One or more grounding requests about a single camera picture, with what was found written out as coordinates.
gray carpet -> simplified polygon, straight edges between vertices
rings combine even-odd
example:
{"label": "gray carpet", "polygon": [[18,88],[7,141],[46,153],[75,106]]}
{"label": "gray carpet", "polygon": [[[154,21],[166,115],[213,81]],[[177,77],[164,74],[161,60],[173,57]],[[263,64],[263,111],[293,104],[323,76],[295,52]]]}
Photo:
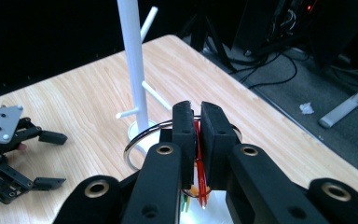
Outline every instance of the gray carpet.
{"label": "gray carpet", "polygon": [[[202,53],[229,73],[213,49],[206,48]],[[231,58],[243,59],[241,51],[234,49],[227,50],[227,53]],[[358,87],[345,84],[354,82],[354,80],[346,78],[343,74],[337,74],[340,77],[337,78],[332,69],[323,74],[316,73],[314,60],[307,54],[292,49],[287,50],[285,54],[295,59],[308,59],[294,61],[297,74],[292,80],[280,85],[255,87],[252,88],[252,91],[358,169],[358,107],[331,129],[325,129],[318,124],[321,117],[356,93]],[[269,59],[275,55],[275,53],[271,53]],[[244,66],[235,65],[235,67],[243,68]],[[240,80],[251,71],[247,70],[231,76]],[[250,87],[258,83],[286,80],[294,72],[295,68],[292,63],[284,56],[280,56],[276,61],[257,69],[242,84],[245,87]],[[303,115],[299,106],[309,102],[314,113]]]}

floor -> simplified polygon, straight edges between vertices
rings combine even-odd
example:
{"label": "floor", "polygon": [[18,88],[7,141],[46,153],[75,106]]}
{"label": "floor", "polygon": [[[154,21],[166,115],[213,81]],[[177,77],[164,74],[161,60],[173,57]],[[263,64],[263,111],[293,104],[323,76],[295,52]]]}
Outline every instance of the floor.
{"label": "floor", "polygon": [[[229,58],[245,60],[240,49],[226,51]],[[295,48],[280,55],[271,53],[267,59],[271,62],[256,70],[234,63],[237,69],[244,69],[238,73],[232,73],[221,63],[212,45],[205,45],[202,54],[358,169],[358,107],[330,129],[318,123],[358,91],[357,78],[333,69],[319,74],[312,55]],[[269,84],[283,80],[287,82]],[[302,113],[300,106],[306,103],[310,103],[313,113]]]}

black equipment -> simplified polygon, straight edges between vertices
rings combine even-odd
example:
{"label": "black equipment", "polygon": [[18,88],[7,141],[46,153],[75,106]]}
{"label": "black equipment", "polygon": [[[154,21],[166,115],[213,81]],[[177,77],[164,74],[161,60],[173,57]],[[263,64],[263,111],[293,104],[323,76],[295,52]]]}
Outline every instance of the black equipment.
{"label": "black equipment", "polygon": [[37,177],[28,179],[7,164],[5,153],[15,150],[21,142],[39,136],[40,142],[63,145],[67,137],[62,133],[42,131],[29,118],[22,118],[21,106],[0,108],[0,202],[9,204],[30,190],[51,190],[59,188],[63,178]]}
{"label": "black equipment", "polygon": [[[118,182],[97,175],[80,183],[54,223],[178,223],[181,190],[193,180],[195,117],[190,102],[173,107],[142,170]],[[330,178],[303,189],[260,147],[242,144],[222,108],[203,102],[200,143],[208,186],[227,191],[234,223],[358,223],[358,192]]]}

wooden table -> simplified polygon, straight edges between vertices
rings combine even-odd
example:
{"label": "wooden table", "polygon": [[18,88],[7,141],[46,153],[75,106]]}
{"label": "wooden table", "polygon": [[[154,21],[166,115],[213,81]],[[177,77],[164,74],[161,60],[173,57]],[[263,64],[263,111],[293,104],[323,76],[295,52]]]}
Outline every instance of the wooden table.
{"label": "wooden table", "polygon": [[[145,79],[170,104],[189,100],[195,114],[202,101],[220,105],[242,131],[242,142],[262,147],[303,187],[314,178],[332,177],[358,190],[358,170],[177,37],[153,40],[143,50]],[[152,120],[172,117],[150,95],[147,103]],[[30,179],[67,180],[59,189],[32,191],[10,205],[0,203],[0,223],[51,223],[84,179],[111,175],[121,180],[132,174],[122,153],[135,117],[115,118],[133,108],[124,52],[1,96],[0,105],[23,105],[23,117],[68,136],[63,146],[33,139],[25,142],[26,151],[9,154],[9,165]]]}

white paper scrap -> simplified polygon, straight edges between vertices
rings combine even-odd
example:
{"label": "white paper scrap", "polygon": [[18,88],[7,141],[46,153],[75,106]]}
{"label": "white paper scrap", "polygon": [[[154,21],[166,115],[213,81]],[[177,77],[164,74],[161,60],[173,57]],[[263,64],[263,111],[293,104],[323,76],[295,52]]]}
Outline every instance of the white paper scrap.
{"label": "white paper scrap", "polygon": [[313,114],[314,112],[312,106],[310,106],[310,102],[300,105],[300,109],[302,114]]}

